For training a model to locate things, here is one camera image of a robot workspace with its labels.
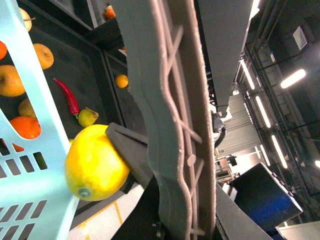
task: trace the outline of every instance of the black tray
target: black tray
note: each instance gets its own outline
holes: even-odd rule
[[[29,1],[20,0],[18,5],[36,18],[29,32],[32,42],[46,45],[54,55],[53,65],[43,72],[68,138],[74,138],[83,127],[69,113],[67,99],[53,78],[69,86],[80,109],[88,107],[99,113],[97,124],[123,125],[102,51]],[[0,61],[0,65],[5,64],[13,64],[8,54]],[[18,97],[0,96],[0,108],[9,120],[19,115],[18,106],[24,98],[26,93]]]

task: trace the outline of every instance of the ventilation grille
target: ventilation grille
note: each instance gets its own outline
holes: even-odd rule
[[[300,26],[294,31],[293,37],[299,50],[303,49],[308,43],[306,36]]]

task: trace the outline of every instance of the crate handle hole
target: crate handle hole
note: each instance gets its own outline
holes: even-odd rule
[[[44,156],[41,152],[36,152],[33,154],[34,159],[36,160],[36,164],[38,164],[40,170],[48,169]]]
[[[36,206],[36,208],[35,208],[35,210],[34,210],[34,212],[33,212],[33,214],[31,215],[30,218],[31,219],[37,219],[40,216],[41,212],[43,211],[46,203],[47,203],[47,200],[40,201],[38,203],[38,205]]]
[[[10,154],[8,148],[5,145],[5,141],[2,138],[0,138],[0,154],[2,156],[6,156]]]
[[[35,226],[34,223],[27,224],[27,225],[24,227],[24,229],[23,229],[20,237],[18,238],[18,240],[27,240],[28,237],[29,237],[29,235],[31,234],[31,231],[32,231],[32,229],[34,228],[34,226]]]
[[[34,167],[32,166],[28,156],[21,156],[20,157],[21,163],[24,166],[24,169],[27,173],[32,173],[35,171]]]
[[[6,223],[9,221],[11,216],[15,213],[19,205],[13,205],[9,208],[9,210],[5,213],[3,218],[0,220],[0,223]]]
[[[9,160],[6,160],[5,162],[6,162],[6,164],[8,165],[11,173],[12,173],[14,176],[21,174],[21,172],[20,172],[20,170],[19,170],[19,168],[18,168],[15,160],[9,159]]]
[[[5,173],[4,169],[0,165],[0,179],[4,179],[6,177],[7,177],[7,174]]]
[[[9,228],[9,230],[4,235],[3,239],[5,240],[11,240],[12,237],[15,235],[16,231],[18,230],[19,226],[12,226]]]
[[[16,217],[15,220],[16,220],[16,221],[18,221],[18,220],[23,220],[23,219],[26,217],[27,213],[29,212],[32,204],[33,204],[32,202],[26,203],[26,204],[23,206],[23,208],[21,209],[19,215]]]

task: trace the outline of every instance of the wall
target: wall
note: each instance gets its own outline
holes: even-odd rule
[[[229,108],[232,118],[225,121],[226,135],[218,146],[219,153],[226,156],[259,146],[260,139],[240,94],[230,96]]]
[[[258,154],[256,153],[256,150],[254,147],[239,151],[239,152],[235,152],[234,154],[232,154],[233,156],[236,156],[236,162],[237,165],[236,166],[232,166],[231,170],[233,173],[240,173],[243,174],[246,171],[248,171],[249,169],[251,169],[254,165],[258,164],[258,163],[264,163],[265,165],[266,162],[264,160],[264,157],[261,153],[261,149],[260,146],[258,147],[258,153],[260,154],[260,158],[258,156]]]

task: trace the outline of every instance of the ceiling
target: ceiling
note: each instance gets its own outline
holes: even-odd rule
[[[252,78],[250,86],[243,67],[234,78],[271,165],[287,188],[299,189],[295,198],[304,213],[296,223],[320,219],[320,2],[318,0],[264,0],[251,20],[243,60]],[[307,44],[299,49],[293,33],[301,27]],[[282,80],[299,69],[306,76],[282,89]],[[270,121],[261,114],[259,96]],[[279,143],[287,168],[276,151]]]

